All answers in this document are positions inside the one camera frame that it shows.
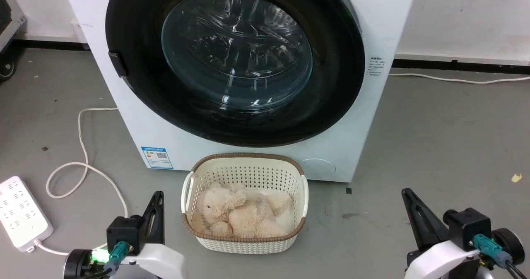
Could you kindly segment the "white power strip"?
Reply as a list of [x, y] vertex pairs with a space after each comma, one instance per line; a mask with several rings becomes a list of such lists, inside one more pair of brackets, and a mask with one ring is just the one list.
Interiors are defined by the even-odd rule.
[[0, 183], [0, 222], [12, 245], [23, 253], [31, 253], [36, 240], [45, 240], [53, 233], [52, 224], [18, 176]]

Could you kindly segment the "cream perforated laundry basket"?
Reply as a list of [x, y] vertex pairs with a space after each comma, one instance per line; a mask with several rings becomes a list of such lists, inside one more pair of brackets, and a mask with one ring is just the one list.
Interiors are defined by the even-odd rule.
[[[244, 186], [264, 195], [287, 192], [293, 203], [275, 217], [288, 234], [271, 238], [216, 237], [195, 231], [191, 219], [197, 200], [211, 183]], [[210, 155], [197, 162], [188, 173], [182, 188], [181, 209], [184, 226], [207, 249], [231, 254], [276, 254], [286, 251], [296, 240], [306, 221], [308, 184], [297, 162], [282, 156], [263, 153], [224, 153]]]

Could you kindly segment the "white front-load washing machine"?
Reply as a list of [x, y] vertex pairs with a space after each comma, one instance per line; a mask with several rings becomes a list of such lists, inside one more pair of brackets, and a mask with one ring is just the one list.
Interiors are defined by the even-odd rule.
[[[152, 111], [117, 74], [108, 55], [106, 11], [109, 0], [69, 0], [112, 98], [138, 151], [165, 148], [174, 170], [191, 170], [217, 153], [267, 153], [298, 162], [307, 179], [350, 183], [365, 146], [413, 0], [344, 0], [354, 11], [365, 51], [365, 73], [353, 106], [326, 131], [289, 145], [241, 147], [208, 141], [171, 124]], [[380, 77], [368, 77], [371, 57], [383, 57]]]

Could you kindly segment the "beige plush toy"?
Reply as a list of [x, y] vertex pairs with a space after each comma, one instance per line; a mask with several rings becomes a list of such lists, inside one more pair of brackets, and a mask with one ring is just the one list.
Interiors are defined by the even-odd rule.
[[292, 206], [287, 192], [264, 195], [244, 186], [211, 183], [197, 200], [192, 228], [216, 237], [271, 238], [288, 232], [275, 220]]

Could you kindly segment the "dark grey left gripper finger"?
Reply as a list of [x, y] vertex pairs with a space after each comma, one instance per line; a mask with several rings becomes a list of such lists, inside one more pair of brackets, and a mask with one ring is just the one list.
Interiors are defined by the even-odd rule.
[[164, 192], [157, 191], [151, 197], [143, 214], [147, 244], [165, 244]]

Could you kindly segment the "small white text sticker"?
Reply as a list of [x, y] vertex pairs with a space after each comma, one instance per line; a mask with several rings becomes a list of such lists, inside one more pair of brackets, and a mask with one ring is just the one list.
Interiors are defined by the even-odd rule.
[[368, 77], [380, 77], [386, 68], [386, 60], [383, 57], [371, 57], [366, 67]]

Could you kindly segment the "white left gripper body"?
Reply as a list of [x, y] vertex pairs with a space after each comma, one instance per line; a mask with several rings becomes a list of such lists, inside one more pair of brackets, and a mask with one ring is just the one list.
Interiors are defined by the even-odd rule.
[[[80, 279], [104, 269], [111, 251], [75, 249], [66, 257], [64, 279]], [[117, 273], [99, 279], [186, 279], [184, 256], [163, 244], [145, 244], [137, 256], [126, 256]]]

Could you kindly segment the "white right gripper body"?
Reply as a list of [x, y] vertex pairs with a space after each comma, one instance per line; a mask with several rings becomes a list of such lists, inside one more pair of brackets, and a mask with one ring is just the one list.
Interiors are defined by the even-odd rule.
[[[524, 246], [511, 230], [494, 230], [492, 239], [513, 257], [517, 268], [525, 261]], [[494, 279], [493, 269], [501, 268], [479, 250], [474, 248], [472, 251], [464, 251], [452, 241], [439, 243], [423, 254], [410, 256], [414, 259], [405, 270], [404, 279]]]

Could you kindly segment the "grey wheeled cart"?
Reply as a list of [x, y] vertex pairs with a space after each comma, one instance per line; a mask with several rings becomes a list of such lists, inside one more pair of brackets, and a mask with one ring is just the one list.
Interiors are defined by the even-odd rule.
[[15, 73], [14, 56], [9, 48], [26, 20], [16, 0], [0, 0], [0, 82], [9, 80]]

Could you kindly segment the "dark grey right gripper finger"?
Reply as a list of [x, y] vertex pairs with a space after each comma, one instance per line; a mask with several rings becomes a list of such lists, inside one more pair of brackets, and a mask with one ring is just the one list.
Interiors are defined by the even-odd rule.
[[418, 251], [449, 240], [449, 229], [410, 188], [401, 191]]

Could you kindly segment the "blue energy label sticker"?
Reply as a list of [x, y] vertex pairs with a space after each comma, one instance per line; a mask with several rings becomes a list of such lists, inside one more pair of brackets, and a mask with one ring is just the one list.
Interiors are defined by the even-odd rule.
[[148, 168], [173, 170], [172, 162], [165, 148], [141, 147], [141, 151]]

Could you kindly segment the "black round glass washer door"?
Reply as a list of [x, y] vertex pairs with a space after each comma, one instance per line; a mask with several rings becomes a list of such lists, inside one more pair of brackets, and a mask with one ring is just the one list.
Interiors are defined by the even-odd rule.
[[106, 41], [117, 74], [152, 111], [241, 147], [326, 131], [365, 74], [344, 0], [109, 0]]

